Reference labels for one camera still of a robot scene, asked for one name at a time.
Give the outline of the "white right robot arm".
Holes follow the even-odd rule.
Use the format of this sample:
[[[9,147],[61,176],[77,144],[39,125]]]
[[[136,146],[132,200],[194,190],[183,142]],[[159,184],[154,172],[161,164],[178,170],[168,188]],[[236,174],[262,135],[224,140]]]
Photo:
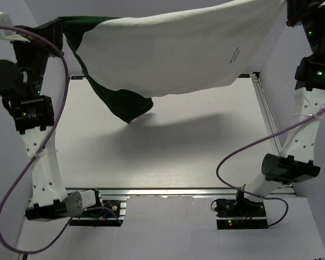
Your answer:
[[[234,211],[246,216],[273,190],[282,185],[315,178],[314,147],[325,111],[325,1],[288,1],[287,26],[303,26],[312,54],[296,69],[295,103],[292,124],[278,155],[267,154],[261,173],[238,193]]]

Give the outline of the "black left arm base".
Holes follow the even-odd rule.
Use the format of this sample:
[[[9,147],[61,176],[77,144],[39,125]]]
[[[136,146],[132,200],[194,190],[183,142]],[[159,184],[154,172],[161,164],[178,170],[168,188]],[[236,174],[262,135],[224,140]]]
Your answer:
[[[71,220],[70,226],[120,227],[126,214],[127,198],[105,195],[98,189],[80,192],[83,212]]]

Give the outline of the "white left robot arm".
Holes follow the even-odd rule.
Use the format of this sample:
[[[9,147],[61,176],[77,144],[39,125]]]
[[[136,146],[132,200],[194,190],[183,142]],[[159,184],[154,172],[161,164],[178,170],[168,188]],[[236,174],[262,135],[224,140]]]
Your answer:
[[[55,147],[61,114],[54,112],[51,98],[41,94],[49,58],[63,58],[62,24],[28,28],[0,21],[0,40],[9,41],[16,56],[15,62],[0,60],[0,96],[29,157],[32,199],[26,218],[49,221],[84,211],[100,215],[104,204],[96,189],[68,192],[62,183]]]

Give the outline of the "white green-sleeved t-shirt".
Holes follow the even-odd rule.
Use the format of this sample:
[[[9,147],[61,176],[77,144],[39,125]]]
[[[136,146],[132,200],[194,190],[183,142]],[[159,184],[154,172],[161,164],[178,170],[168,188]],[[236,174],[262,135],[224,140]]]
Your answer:
[[[148,17],[57,21],[93,91],[128,123],[148,112],[155,97],[231,85],[284,6],[284,1],[230,1]]]

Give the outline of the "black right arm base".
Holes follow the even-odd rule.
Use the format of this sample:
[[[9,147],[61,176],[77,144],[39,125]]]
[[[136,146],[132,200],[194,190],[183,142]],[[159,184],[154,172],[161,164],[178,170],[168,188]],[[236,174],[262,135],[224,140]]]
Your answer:
[[[263,203],[251,206],[241,205],[235,199],[216,199],[211,203],[216,213],[218,230],[267,229],[267,214]]]

